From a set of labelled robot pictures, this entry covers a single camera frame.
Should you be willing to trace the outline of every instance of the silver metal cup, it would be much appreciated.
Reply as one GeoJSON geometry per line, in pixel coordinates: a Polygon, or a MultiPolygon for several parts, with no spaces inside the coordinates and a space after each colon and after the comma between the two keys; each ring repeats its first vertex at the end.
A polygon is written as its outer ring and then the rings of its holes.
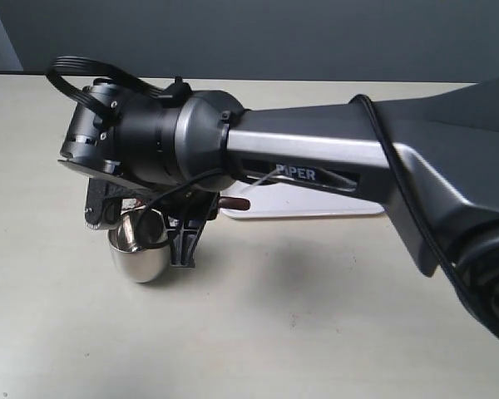
{"type": "MultiPolygon", "coordinates": [[[[139,213],[138,209],[124,213],[116,229],[109,230],[107,238],[116,268],[136,283],[147,283],[170,266],[170,246],[144,249],[136,242],[133,226],[139,213]]],[[[141,234],[151,243],[166,240],[166,227],[161,214],[153,210],[145,214],[141,234]]]]}

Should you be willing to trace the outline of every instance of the white tray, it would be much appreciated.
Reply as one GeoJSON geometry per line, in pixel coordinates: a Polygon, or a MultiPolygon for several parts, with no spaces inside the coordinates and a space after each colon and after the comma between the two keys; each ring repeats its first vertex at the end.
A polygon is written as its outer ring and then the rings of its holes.
{"type": "Polygon", "coordinates": [[[246,198],[251,202],[247,211],[223,209],[233,219],[262,219],[314,216],[345,216],[381,214],[383,207],[373,202],[352,199],[292,185],[254,187],[240,193],[247,185],[237,182],[221,194],[246,198]]]}

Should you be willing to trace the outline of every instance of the robotic arm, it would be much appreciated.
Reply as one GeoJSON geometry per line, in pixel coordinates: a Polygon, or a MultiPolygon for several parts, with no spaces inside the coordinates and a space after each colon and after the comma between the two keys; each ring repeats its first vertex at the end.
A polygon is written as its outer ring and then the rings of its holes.
{"type": "Polygon", "coordinates": [[[59,57],[47,78],[78,103],[60,162],[90,177],[89,227],[114,229],[122,201],[136,199],[164,215],[163,244],[188,266],[235,180],[370,200],[421,273],[440,265],[499,338],[499,79],[412,100],[250,111],[223,91],[180,78],[161,90],[80,57],[59,57]],[[80,91],[65,72],[105,77],[80,91]]]}

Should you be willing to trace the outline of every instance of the gray background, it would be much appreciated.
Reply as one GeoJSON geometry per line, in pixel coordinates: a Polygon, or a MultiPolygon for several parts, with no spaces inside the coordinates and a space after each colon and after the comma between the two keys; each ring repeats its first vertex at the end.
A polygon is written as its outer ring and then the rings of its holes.
{"type": "Polygon", "coordinates": [[[142,76],[499,76],[499,0],[0,0],[0,16],[26,71],[72,54],[142,76]]]}

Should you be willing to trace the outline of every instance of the white table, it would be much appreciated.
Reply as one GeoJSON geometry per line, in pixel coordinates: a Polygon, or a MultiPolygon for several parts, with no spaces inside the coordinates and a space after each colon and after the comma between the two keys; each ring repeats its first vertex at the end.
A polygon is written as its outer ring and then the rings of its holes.
{"type": "MultiPolygon", "coordinates": [[[[192,84],[254,109],[456,86],[192,84]]],[[[86,178],[56,162],[73,108],[42,77],[0,76],[0,398],[499,398],[499,342],[386,217],[220,216],[197,269],[124,279],[84,227],[86,178]]]]}

